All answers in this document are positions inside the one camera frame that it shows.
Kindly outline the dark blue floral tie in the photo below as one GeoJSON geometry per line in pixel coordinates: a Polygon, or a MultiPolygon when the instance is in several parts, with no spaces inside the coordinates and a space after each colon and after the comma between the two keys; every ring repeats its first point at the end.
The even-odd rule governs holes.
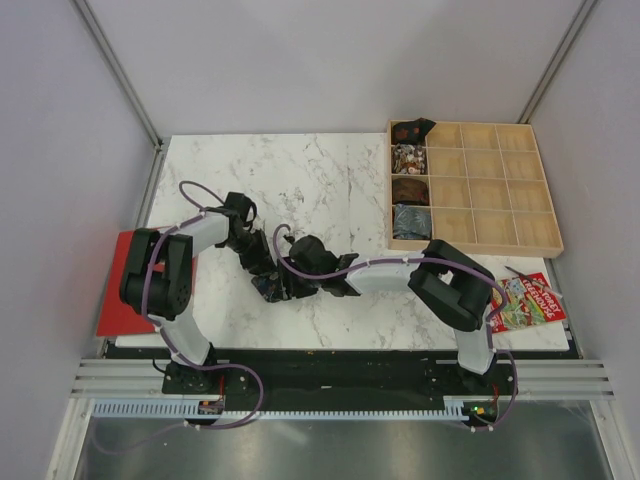
{"type": "Polygon", "coordinates": [[[278,303],[290,299],[277,272],[256,275],[251,279],[251,283],[267,303],[278,303]]]}

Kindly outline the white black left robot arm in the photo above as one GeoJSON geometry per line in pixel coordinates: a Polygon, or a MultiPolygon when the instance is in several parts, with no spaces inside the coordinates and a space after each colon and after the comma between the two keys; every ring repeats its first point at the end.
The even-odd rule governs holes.
{"type": "Polygon", "coordinates": [[[249,274],[274,271],[265,234],[253,228],[256,216],[255,203],[232,192],[220,207],[164,229],[139,228],[132,236],[120,300],[161,335],[173,361],[187,366],[185,382],[198,393],[215,389],[220,371],[208,362],[212,346],[193,318],[194,260],[209,248],[228,248],[249,274]]]}

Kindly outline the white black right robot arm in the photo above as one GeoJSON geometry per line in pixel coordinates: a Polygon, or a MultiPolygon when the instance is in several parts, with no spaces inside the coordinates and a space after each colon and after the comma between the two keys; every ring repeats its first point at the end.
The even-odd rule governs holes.
{"type": "Polygon", "coordinates": [[[494,351],[486,325],[494,276],[444,240],[420,252],[366,259],[336,256],[318,238],[293,243],[287,256],[276,253],[291,277],[337,297],[379,292],[414,294],[441,322],[454,330],[458,381],[467,392],[483,392],[494,381],[494,351]]]}

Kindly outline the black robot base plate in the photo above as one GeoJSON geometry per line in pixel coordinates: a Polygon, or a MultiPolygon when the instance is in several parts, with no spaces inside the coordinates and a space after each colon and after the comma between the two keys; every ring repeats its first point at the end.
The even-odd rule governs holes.
{"type": "Polygon", "coordinates": [[[193,370],[164,368],[162,391],[195,397],[220,394],[241,409],[437,407],[447,397],[492,401],[516,391],[513,367],[494,363],[478,376],[452,352],[217,349],[193,370]]]}

